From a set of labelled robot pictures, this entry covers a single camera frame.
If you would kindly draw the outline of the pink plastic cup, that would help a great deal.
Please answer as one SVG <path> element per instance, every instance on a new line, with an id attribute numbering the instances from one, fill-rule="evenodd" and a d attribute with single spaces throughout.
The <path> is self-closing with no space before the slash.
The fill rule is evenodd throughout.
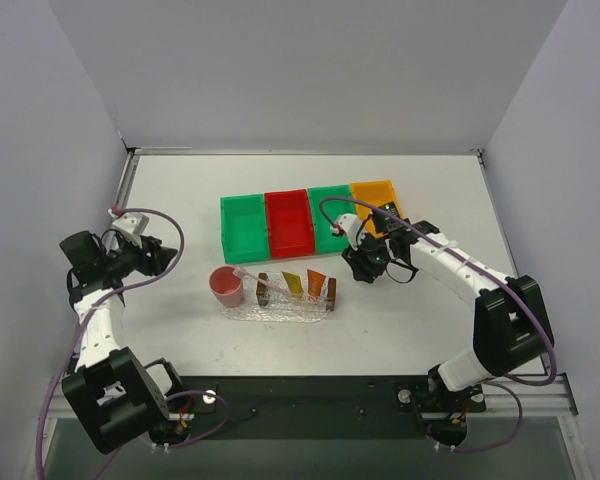
<path id="1" fill-rule="evenodd" d="M 209 277 L 209 287 L 226 308 L 235 308 L 242 304 L 244 299 L 242 279 L 234 274 L 234 267 L 223 266 L 214 270 Z"/>

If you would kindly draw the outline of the front aluminium rail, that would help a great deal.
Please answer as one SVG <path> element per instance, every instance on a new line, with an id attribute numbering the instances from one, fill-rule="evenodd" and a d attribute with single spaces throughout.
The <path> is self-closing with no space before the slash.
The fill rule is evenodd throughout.
<path id="1" fill-rule="evenodd" d="M 513 391 L 520 400 L 525 417 L 577 416 L 579 410 L 566 374 L 558 375 L 554 382 L 545 386 L 529 386 L 510 379 L 498 379 L 496 383 Z M 517 404 L 511 393 L 493 385 L 483 387 L 486 410 L 483 415 L 515 417 Z"/>

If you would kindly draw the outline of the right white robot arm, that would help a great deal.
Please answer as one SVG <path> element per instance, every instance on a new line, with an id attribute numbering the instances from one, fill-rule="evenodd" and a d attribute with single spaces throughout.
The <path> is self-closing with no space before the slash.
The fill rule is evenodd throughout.
<path id="1" fill-rule="evenodd" d="M 552 353 L 554 338 L 534 279 L 491 269 L 430 222 L 398 218 L 392 204 L 372 208 L 368 219 L 373 233 L 354 214 L 339 215 L 330 227 L 348 242 L 342 256 L 355 280 L 371 284 L 394 264 L 427 273 L 474 310 L 470 346 L 429 371 L 432 393 L 464 392 Z"/>

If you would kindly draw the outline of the white toothbrush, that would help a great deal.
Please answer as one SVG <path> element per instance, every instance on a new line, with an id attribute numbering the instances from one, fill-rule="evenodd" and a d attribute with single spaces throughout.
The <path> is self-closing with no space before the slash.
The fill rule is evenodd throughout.
<path id="1" fill-rule="evenodd" d="M 259 276 L 250 273 L 243 267 L 240 267 L 240 266 L 234 267 L 233 274 L 237 278 L 240 278 L 240 279 L 243 279 L 245 277 L 251 278 L 251 279 L 255 280 L 256 282 L 258 282 L 259 284 L 264 285 L 266 288 L 268 288 L 269 290 L 271 290 L 273 292 L 276 292 L 276 293 L 283 295 L 285 297 L 288 297 L 288 298 L 292 297 L 292 294 L 289 290 L 285 290 L 285 289 L 275 285 L 274 283 L 271 283 L 269 280 L 260 278 Z"/>

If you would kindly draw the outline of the clear textured glass tray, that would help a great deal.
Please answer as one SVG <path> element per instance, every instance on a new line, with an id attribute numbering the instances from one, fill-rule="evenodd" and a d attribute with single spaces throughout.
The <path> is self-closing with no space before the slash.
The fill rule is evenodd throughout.
<path id="1" fill-rule="evenodd" d="M 256 287 L 255 280 L 246 279 L 243 283 L 242 304 L 235 308 L 220 305 L 219 311 L 230 320 L 268 323 L 316 323 L 332 313 L 326 310 L 327 284 L 317 301 L 311 301 L 307 293 L 302 300 L 295 300 L 269 290 L 269 303 L 266 307 L 258 305 Z"/>

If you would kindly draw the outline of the left green plastic bin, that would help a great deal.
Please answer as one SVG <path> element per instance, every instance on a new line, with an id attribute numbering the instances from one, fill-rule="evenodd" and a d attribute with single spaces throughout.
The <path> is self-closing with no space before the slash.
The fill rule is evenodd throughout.
<path id="1" fill-rule="evenodd" d="M 227 264 L 270 259 L 263 194 L 222 197 L 221 242 Z"/>

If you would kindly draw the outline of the red plastic bin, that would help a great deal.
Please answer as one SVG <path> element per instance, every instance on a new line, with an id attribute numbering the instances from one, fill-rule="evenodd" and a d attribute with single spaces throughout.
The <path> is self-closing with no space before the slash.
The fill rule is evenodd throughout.
<path id="1" fill-rule="evenodd" d="M 306 189 L 264 194 L 269 251 L 273 259 L 315 253 L 315 235 Z"/>

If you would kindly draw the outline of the orange plastic bin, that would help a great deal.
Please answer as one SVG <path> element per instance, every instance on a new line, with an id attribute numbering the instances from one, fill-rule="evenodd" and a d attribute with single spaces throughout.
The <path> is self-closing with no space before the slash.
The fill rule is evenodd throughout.
<path id="1" fill-rule="evenodd" d="M 391 180 L 351 183 L 350 190 L 354 199 L 361 200 L 376 207 L 393 202 L 396 206 L 398 215 L 402 216 L 401 206 Z M 359 204 L 355 204 L 355 210 L 361 221 L 367 219 L 371 214 L 369 208 Z M 367 222 L 365 228 L 376 238 L 382 235 L 375 230 L 375 226 L 371 220 Z"/>

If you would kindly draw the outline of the orange toothpaste tube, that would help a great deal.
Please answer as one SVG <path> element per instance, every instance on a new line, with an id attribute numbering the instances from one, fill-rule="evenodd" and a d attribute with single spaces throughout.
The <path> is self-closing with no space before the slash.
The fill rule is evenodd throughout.
<path id="1" fill-rule="evenodd" d="M 315 270 L 307 270 L 307 295 L 311 301 L 317 301 L 326 282 L 326 276 Z"/>

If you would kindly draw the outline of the aluminium table edge rail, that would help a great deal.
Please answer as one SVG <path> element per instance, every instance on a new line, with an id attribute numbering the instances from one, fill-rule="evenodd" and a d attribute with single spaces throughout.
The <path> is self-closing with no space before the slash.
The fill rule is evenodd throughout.
<path id="1" fill-rule="evenodd" d="M 418 151 L 389 150 L 388 152 L 373 152 L 371 150 L 299 150 L 299 149 L 200 149 L 193 147 L 134 147 L 126 150 L 126 159 L 116 191 L 116 202 L 121 205 L 128 201 L 136 176 L 138 164 L 142 157 L 179 157 L 179 156 L 238 156 L 238 157 L 269 157 L 269 156 L 373 156 L 373 157 L 469 157 L 474 158 L 482 174 L 485 173 L 484 150 L 482 148 L 470 149 L 466 152 L 426 153 Z"/>

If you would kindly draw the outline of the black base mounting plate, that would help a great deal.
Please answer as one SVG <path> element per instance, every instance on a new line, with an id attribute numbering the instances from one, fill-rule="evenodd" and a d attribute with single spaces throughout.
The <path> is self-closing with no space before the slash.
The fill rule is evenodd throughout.
<path id="1" fill-rule="evenodd" d="M 434 422 L 483 413 L 482 390 L 437 397 L 424 375 L 184 376 L 175 391 L 213 398 L 170 403 L 175 421 L 214 440 L 406 440 Z"/>

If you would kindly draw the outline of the yellow toothpaste tube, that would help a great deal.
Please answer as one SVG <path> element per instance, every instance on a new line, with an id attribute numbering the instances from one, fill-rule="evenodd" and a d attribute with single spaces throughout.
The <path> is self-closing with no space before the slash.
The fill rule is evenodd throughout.
<path id="1" fill-rule="evenodd" d="M 290 272 L 283 272 L 282 275 L 287 284 L 291 297 L 295 300 L 302 300 L 304 296 L 304 289 L 300 276 Z"/>

